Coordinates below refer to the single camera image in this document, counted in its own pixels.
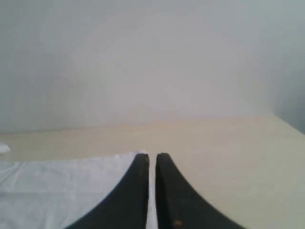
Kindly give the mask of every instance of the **white paper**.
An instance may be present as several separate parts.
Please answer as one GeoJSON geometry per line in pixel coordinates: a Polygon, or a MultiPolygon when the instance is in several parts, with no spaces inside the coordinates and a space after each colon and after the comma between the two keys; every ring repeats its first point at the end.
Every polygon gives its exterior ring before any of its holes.
{"type": "MultiPolygon", "coordinates": [[[[135,154],[64,161],[0,162],[0,229],[65,228],[112,191],[135,154]]],[[[156,229],[151,199],[147,228],[156,229]]]]}

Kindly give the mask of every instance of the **white wall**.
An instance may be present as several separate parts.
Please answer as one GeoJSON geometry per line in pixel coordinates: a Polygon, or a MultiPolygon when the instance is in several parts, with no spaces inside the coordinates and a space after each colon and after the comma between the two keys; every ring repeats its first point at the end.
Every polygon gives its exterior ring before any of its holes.
{"type": "Polygon", "coordinates": [[[305,130],[304,6],[1,1],[0,132],[270,111],[305,130]]]}

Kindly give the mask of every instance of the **table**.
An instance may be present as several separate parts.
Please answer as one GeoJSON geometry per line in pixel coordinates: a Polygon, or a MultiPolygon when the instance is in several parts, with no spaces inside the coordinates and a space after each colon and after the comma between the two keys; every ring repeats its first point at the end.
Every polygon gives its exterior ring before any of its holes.
{"type": "Polygon", "coordinates": [[[62,160],[167,152],[189,183],[251,229],[305,227],[305,135],[275,116],[192,119],[0,134],[0,160],[62,160]]]}

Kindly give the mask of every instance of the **small white object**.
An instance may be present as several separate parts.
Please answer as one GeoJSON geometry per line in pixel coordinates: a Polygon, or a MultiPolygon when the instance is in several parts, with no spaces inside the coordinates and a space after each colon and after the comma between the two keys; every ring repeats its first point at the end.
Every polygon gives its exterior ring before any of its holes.
{"type": "Polygon", "coordinates": [[[0,142],[0,155],[6,154],[9,151],[10,151],[9,146],[0,142]]]}

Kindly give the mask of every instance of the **black object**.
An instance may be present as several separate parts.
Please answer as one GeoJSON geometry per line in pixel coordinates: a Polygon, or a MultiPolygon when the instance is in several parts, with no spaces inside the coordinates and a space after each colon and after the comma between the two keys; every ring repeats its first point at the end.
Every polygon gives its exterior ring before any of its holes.
{"type": "Polygon", "coordinates": [[[159,229],[243,229],[192,188],[169,154],[157,156],[155,191],[159,229]]]}
{"type": "Polygon", "coordinates": [[[137,154],[113,191],[87,215],[66,229],[145,229],[149,158],[137,154]]]}

